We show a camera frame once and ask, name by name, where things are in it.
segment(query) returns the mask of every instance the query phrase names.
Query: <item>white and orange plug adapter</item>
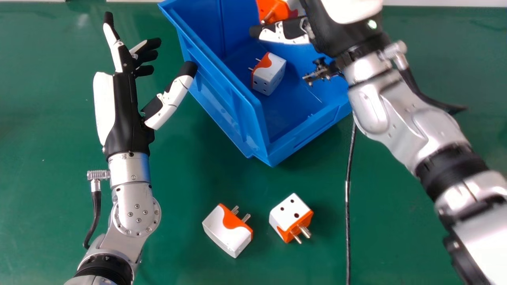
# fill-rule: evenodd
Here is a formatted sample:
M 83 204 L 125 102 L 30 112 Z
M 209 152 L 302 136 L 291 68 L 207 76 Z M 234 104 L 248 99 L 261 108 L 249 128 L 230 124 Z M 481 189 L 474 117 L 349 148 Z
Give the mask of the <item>white and orange plug adapter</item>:
M 269 96 L 282 81 L 287 61 L 273 53 L 267 52 L 252 71 L 251 87 L 255 91 Z
M 254 231 L 246 225 L 250 214 L 239 219 L 238 206 L 232 210 L 227 209 L 223 204 L 218 204 L 215 209 L 202 221 L 204 232 L 223 251 L 233 258 L 245 249 L 253 238 Z
M 313 211 L 298 195 L 292 193 L 287 199 L 274 207 L 269 213 L 269 224 L 285 243 L 293 239 L 301 244 L 299 234 L 311 237 L 308 230 L 313 217 Z
M 262 25 L 303 16 L 300 0 L 257 0 L 259 21 Z

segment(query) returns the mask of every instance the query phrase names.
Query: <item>blue bin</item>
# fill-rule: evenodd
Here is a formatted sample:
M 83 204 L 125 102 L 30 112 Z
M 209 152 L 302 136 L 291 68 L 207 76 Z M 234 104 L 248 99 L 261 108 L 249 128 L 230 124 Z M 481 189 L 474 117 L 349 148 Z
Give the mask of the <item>blue bin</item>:
M 301 77 L 321 57 L 311 45 L 260 43 L 248 29 L 259 23 L 256 0 L 166 0 L 160 10 L 176 27 L 183 58 L 199 66 L 190 93 L 250 158 L 274 167 L 347 116 L 347 83 Z M 250 87 L 249 67 L 270 51 L 287 60 L 271 96 Z

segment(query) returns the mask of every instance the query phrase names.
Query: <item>green table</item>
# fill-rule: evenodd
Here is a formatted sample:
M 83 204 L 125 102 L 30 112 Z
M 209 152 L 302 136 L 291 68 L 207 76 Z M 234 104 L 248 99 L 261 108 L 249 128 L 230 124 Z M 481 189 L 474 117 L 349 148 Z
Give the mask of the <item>green table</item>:
M 163 40 L 155 75 L 138 80 L 144 104 L 183 61 L 176 31 L 155 4 L 0 4 L 2 285 L 63 284 L 85 253 L 92 219 L 85 174 L 106 167 L 92 78 L 113 71 L 101 28 L 108 10 L 128 46 Z M 407 43 L 421 89 L 470 106 L 457 120 L 488 164 L 506 173 L 505 10 L 387 7 L 384 15 L 391 38 Z M 153 190 L 164 215 L 136 285 L 343 284 L 350 125 L 348 117 L 273 169 L 245 159 L 188 96 L 151 145 Z M 441 244 L 445 231 L 418 182 L 363 135 L 356 150 L 354 284 L 459 284 Z M 315 211 L 314 235 L 302 245 L 284 244 L 268 224 L 269 210 L 292 192 Z M 104 191 L 97 233 L 106 230 L 110 198 Z M 236 260 L 202 230 L 219 202 L 252 215 L 254 240 Z

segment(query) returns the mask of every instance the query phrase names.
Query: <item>robotic hand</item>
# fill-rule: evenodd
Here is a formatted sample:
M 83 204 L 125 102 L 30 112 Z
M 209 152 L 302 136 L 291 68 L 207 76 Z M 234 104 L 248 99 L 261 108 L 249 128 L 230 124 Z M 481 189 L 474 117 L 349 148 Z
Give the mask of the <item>robotic hand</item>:
M 83 246 L 88 249 L 74 278 L 65 285 L 131 285 L 146 239 L 160 224 L 162 212 L 152 196 L 149 144 L 187 94 L 197 65 L 187 61 L 163 94 L 142 110 L 137 107 L 135 79 L 151 75 L 160 39 L 139 43 L 128 50 L 115 31 L 113 15 L 106 12 L 103 30 L 111 49 L 115 74 L 97 73 L 93 96 L 97 132 L 109 170 L 88 172 L 94 208 L 93 225 Z M 90 245 L 100 217 L 100 181 L 110 180 L 113 208 L 109 227 Z
M 311 43 L 316 60 L 304 79 L 343 77 L 358 129 L 384 144 L 419 179 L 449 236 L 444 246 L 468 284 L 507 284 L 507 182 L 472 151 L 450 114 L 463 110 L 425 96 L 403 42 L 382 29 L 382 0 L 301 0 L 307 16 L 255 26 L 250 35 Z

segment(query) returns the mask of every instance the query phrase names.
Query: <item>white plug body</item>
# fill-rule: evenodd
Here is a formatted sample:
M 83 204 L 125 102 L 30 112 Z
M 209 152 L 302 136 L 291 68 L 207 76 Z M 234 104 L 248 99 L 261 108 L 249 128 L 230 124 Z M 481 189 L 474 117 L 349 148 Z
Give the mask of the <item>white plug body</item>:
M 238 257 L 254 235 L 253 230 L 245 223 L 250 215 L 247 214 L 240 220 L 237 213 L 237 207 L 231 211 L 219 204 L 202 221 L 204 232 L 209 238 L 233 258 Z
M 285 243 L 289 243 L 293 239 L 301 243 L 299 234 L 303 234 L 307 238 L 311 236 L 307 227 L 310 225 L 312 217 L 313 211 L 296 193 L 292 193 L 271 210 L 269 224 Z
M 252 70 L 252 89 L 269 96 L 280 84 L 285 75 L 287 61 L 270 52 Z

